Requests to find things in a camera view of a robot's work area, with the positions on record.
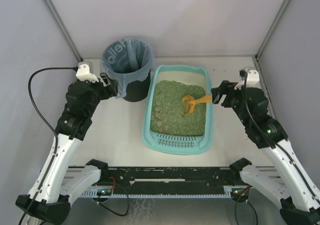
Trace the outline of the orange litter scoop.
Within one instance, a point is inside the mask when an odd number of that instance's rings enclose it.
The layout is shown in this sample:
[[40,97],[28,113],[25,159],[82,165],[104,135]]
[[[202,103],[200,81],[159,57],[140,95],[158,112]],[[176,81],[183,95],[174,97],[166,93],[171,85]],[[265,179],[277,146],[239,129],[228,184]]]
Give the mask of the orange litter scoop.
[[184,107],[184,115],[190,115],[194,112],[196,105],[206,104],[212,102],[212,95],[206,94],[205,96],[194,99],[191,95],[186,95],[182,98],[182,103]]

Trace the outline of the teal litter box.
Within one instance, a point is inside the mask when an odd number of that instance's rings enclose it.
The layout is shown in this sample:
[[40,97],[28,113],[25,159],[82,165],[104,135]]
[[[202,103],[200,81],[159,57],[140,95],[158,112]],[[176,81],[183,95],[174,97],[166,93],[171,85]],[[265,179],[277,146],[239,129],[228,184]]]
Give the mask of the teal litter box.
[[177,81],[202,87],[211,93],[212,82],[205,68],[190,65],[160,65],[150,80],[141,137],[144,144],[155,151],[174,155],[198,155],[206,152],[213,143],[213,103],[206,105],[205,130],[202,136],[177,136],[151,130],[152,102],[156,84]]

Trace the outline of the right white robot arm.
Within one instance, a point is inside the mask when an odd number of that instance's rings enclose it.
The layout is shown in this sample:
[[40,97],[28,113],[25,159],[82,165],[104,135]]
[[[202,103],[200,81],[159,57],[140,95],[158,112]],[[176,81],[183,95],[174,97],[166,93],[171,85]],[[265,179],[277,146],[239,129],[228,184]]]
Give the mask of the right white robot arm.
[[282,125],[268,114],[269,101],[257,87],[224,80],[211,89],[213,104],[221,103],[231,108],[244,126],[247,137],[271,161],[284,186],[281,186],[259,170],[246,158],[232,163],[235,178],[256,188],[278,208],[288,225],[316,225],[320,221],[320,190],[312,182],[293,151]]

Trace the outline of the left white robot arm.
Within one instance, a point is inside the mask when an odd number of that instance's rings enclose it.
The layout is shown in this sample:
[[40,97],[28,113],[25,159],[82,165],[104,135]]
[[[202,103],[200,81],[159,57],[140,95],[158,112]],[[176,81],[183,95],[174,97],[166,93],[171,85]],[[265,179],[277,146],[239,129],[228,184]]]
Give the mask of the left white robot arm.
[[66,104],[53,129],[54,140],[45,164],[29,192],[16,199],[16,206],[25,215],[60,225],[86,189],[111,178],[106,162],[91,159],[79,174],[63,184],[71,158],[82,144],[100,101],[118,93],[114,80],[105,73],[100,76],[93,81],[77,79],[69,85]]

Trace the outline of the green cat litter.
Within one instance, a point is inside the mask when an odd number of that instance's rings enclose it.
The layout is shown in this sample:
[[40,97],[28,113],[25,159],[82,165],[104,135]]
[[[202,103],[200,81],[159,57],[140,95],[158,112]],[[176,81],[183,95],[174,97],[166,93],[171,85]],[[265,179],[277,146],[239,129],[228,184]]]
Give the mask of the green cat litter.
[[203,136],[206,125],[206,105],[199,104],[192,114],[185,115],[182,98],[191,95],[200,99],[206,94],[203,87],[178,81],[162,80],[155,85],[150,129],[174,136]]

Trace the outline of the black trash bin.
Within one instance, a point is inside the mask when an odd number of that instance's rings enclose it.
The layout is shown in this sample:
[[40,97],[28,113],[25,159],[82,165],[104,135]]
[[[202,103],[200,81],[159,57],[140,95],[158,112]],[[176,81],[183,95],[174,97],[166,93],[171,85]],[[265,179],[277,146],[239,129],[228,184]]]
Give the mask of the black trash bin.
[[126,87],[126,96],[123,98],[127,102],[140,102],[148,96],[148,91],[151,83],[151,72],[143,81],[135,80],[130,82]]

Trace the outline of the blue plastic bin liner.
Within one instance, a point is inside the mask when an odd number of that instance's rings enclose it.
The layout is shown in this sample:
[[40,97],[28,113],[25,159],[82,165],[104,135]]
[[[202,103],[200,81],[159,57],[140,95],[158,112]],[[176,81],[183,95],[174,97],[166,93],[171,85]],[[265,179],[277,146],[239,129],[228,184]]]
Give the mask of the blue plastic bin liner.
[[126,88],[133,81],[143,81],[155,70],[152,48],[138,38],[125,38],[113,42],[103,52],[100,69],[118,83],[117,98],[124,99]]

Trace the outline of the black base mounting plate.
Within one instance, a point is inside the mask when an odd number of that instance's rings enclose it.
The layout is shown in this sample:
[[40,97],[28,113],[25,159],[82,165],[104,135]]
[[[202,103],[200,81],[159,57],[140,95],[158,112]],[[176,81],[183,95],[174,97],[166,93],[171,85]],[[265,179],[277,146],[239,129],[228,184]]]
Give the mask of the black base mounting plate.
[[115,188],[149,187],[153,190],[160,187],[245,187],[239,175],[228,167],[110,167],[108,177],[100,179],[89,188],[104,188],[111,192]]

